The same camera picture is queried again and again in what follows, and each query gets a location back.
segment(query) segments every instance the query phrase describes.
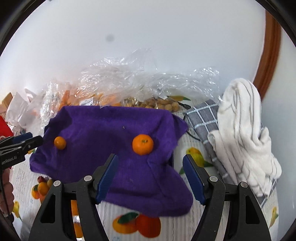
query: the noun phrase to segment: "brown wooden trim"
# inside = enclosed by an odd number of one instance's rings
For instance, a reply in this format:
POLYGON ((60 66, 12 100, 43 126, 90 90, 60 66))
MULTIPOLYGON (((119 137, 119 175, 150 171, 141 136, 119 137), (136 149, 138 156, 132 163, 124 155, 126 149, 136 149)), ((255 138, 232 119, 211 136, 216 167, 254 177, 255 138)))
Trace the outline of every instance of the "brown wooden trim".
POLYGON ((274 75, 274 70, 279 57, 280 46, 281 26, 273 18, 273 16, 268 11, 266 11, 264 49, 257 74, 253 82, 253 84, 258 89, 261 99, 264 98, 274 75))

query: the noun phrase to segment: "gray checkered cloth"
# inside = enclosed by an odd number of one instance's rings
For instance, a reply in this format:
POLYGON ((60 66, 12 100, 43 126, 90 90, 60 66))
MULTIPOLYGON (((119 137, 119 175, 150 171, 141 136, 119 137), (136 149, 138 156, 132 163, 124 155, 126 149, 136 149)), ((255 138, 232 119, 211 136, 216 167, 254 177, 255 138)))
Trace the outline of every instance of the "gray checkered cloth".
MULTIPOLYGON (((199 136, 200 141, 205 146, 205 149, 210 156, 214 167, 216 167, 218 174, 220 174, 224 183, 234 184, 231 177, 228 175, 227 171, 225 170, 224 166, 216 156, 216 153, 213 149, 213 146, 209 142, 207 135, 209 132, 213 130, 218 130, 218 121, 217 121, 217 113, 218 113, 218 105, 212 101, 207 100, 202 104, 193 107, 187 110, 184 115, 187 116, 188 121, 191 127, 195 130, 196 134, 199 136)), ((276 186, 276 180, 273 180, 272 183, 272 193, 273 189, 276 186)), ((257 200, 261 207, 266 203, 267 197, 257 197, 257 200)))

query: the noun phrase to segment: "silver screw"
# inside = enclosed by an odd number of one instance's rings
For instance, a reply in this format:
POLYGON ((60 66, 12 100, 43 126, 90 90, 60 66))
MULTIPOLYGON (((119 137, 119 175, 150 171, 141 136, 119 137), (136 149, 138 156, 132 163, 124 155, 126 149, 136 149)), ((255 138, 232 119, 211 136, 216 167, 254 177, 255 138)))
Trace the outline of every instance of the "silver screw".
POLYGON ((248 184, 245 183, 245 182, 241 182, 241 186, 242 186, 243 188, 247 188, 247 187, 248 187, 248 184))
POLYGON ((55 186, 55 187, 59 186, 60 184, 61 184, 61 181, 55 181, 55 182, 54 182, 54 186, 55 186))
POLYGON ((86 182, 90 181, 91 179, 92 179, 92 176, 85 176, 85 177, 84 177, 84 180, 85 180, 86 182))
POLYGON ((217 182, 218 181, 218 178, 217 177, 215 177, 215 176, 210 176, 210 181, 212 181, 212 182, 217 182))

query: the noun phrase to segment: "purple cloth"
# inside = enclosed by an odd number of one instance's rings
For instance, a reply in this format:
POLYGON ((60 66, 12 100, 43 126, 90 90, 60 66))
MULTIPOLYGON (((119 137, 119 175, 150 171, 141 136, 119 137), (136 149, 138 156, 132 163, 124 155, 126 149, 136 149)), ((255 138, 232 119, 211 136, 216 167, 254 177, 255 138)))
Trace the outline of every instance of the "purple cloth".
POLYGON ((193 197, 168 160, 186 130, 187 124, 166 110, 67 106, 45 127, 44 144, 31 155, 30 168, 63 183, 77 182, 115 153, 119 168, 105 201, 151 217, 181 216, 193 197), (133 152, 139 134, 154 141, 149 155, 133 152), (64 150, 54 147, 57 136, 67 141, 64 150))

